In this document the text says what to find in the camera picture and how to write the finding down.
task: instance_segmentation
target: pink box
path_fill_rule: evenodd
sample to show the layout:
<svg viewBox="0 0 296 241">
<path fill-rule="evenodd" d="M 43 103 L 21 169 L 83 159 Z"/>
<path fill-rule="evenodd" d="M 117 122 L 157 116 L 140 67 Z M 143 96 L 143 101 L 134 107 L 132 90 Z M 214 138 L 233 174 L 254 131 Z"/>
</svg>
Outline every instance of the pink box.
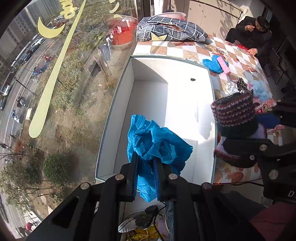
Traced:
<svg viewBox="0 0 296 241">
<path fill-rule="evenodd" d="M 218 60 L 218 62 L 220 64 L 221 68 L 223 69 L 224 74 L 229 75 L 230 74 L 230 70 L 227 67 L 224 59 L 220 56 L 220 57 L 217 58 L 217 60 Z"/>
</svg>

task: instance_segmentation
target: yellow moon decal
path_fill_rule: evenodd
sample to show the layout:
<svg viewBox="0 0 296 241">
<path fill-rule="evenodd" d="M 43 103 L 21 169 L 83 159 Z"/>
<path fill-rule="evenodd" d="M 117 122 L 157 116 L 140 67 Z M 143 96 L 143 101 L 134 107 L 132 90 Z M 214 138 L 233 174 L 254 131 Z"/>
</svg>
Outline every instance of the yellow moon decal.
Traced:
<svg viewBox="0 0 296 241">
<path fill-rule="evenodd" d="M 58 36 L 64 29 L 65 25 L 59 27 L 59 28 L 48 28 L 46 27 L 42 21 L 41 21 L 41 17 L 39 17 L 38 19 L 38 24 L 37 24 L 37 28 L 39 33 L 41 34 L 41 36 L 48 38 L 48 39 L 52 39 L 55 38 L 56 36 Z"/>
<path fill-rule="evenodd" d="M 34 114 L 34 117 L 31 121 L 30 127 L 29 127 L 29 135 L 31 138 L 36 138 L 40 135 L 43 126 L 45 124 L 47 112 L 49 109 L 50 101 L 52 98 L 52 94 L 54 91 L 54 86 L 57 81 L 57 77 L 59 75 L 59 71 L 61 69 L 61 66 L 63 64 L 64 58 L 66 56 L 67 49 L 70 45 L 71 39 L 74 35 L 75 29 L 78 25 L 78 21 L 82 15 L 82 11 L 84 9 L 86 0 L 83 1 L 79 13 L 77 14 L 77 17 L 75 18 L 70 31 L 68 33 L 68 36 L 66 37 L 65 43 L 62 47 L 62 50 L 59 54 L 59 57 L 57 58 L 56 64 L 54 65 L 52 69 L 52 73 L 50 74 L 48 81 L 46 83 L 46 86 L 43 90 L 43 93 L 41 95 L 41 98 L 39 100 L 39 104 L 37 106 L 36 112 Z"/>
</svg>

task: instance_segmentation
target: striped knit hat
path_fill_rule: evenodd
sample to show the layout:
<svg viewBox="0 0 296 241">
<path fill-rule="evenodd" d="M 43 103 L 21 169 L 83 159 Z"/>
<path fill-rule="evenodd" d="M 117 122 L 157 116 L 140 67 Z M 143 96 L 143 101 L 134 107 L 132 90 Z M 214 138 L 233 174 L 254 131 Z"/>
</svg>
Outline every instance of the striped knit hat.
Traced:
<svg viewBox="0 0 296 241">
<path fill-rule="evenodd" d="M 252 95 L 248 91 L 216 100 L 211 108 L 217 129 L 223 137 L 243 138 L 258 129 Z"/>
</svg>

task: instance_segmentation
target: blue plastic bag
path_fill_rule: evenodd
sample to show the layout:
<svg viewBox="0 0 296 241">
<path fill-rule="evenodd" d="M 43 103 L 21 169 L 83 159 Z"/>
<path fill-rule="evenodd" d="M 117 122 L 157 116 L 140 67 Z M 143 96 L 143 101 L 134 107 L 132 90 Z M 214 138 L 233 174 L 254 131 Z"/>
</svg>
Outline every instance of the blue plastic bag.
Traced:
<svg viewBox="0 0 296 241">
<path fill-rule="evenodd" d="M 152 164 L 154 157 L 169 164 L 172 171 L 180 175 L 192 150 L 192 146 L 168 128 L 160 128 L 155 121 L 147 121 L 142 115 L 132 115 L 127 154 L 130 162 L 134 151 L 140 156 L 138 189 L 146 202 L 156 198 Z"/>
<path fill-rule="evenodd" d="M 220 57 L 220 55 L 213 55 L 212 60 L 209 59 L 203 59 L 202 63 L 204 66 L 208 67 L 210 71 L 221 74 L 223 73 L 223 69 L 221 68 L 217 58 Z"/>
</svg>

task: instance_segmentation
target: table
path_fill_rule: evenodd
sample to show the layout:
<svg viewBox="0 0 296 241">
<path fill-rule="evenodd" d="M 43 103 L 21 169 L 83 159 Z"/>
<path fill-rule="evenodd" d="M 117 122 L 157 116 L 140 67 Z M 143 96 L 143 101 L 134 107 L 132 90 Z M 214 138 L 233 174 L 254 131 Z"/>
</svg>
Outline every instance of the table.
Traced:
<svg viewBox="0 0 296 241">
<path fill-rule="evenodd" d="M 162 55 L 182 59 L 193 59 L 202 64 L 203 59 L 212 59 L 213 55 L 222 55 L 229 63 L 230 75 L 217 74 L 210 71 L 214 94 L 216 99 L 228 96 L 226 83 L 242 78 L 248 81 L 264 81 L 266 89 L 272 97 L 266 76 L 256 57 L 251 56 L 245 50 L 220 38 L 208 35 L 211 39 L 209 45 L 201 42 L 172 42 L 172 41 L 148 41 L 138 42 L 133 55 Z M 277 131 L 268 135 L 274 143 L 281 145 L 281 132 Z M 214 184 L 236 183 L 252 181 L 261 178 L 257 164 L 251 168 L 237 168 L 217 158 L 214 174 Z"/>
</svg>

